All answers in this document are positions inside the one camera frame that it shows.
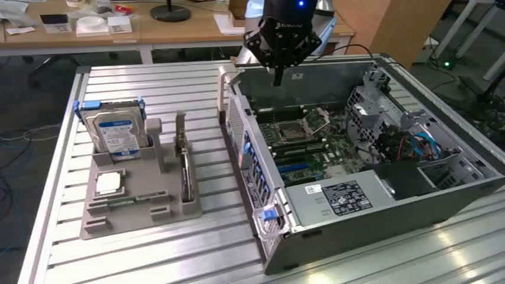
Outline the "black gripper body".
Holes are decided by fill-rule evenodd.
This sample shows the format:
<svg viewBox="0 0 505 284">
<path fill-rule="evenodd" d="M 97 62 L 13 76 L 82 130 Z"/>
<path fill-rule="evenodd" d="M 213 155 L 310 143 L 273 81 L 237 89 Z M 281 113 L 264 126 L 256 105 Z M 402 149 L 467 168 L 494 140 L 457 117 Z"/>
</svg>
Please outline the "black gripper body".
<svg viewBox="0 0 505 284">
<path fill-rule="evenodd" d="M 313 31 L 316 1 L 265 1 L 260 31 L 274 54 L 277 67 L 277 35 L 298 34 L 305 37 Z"/>
</svg>

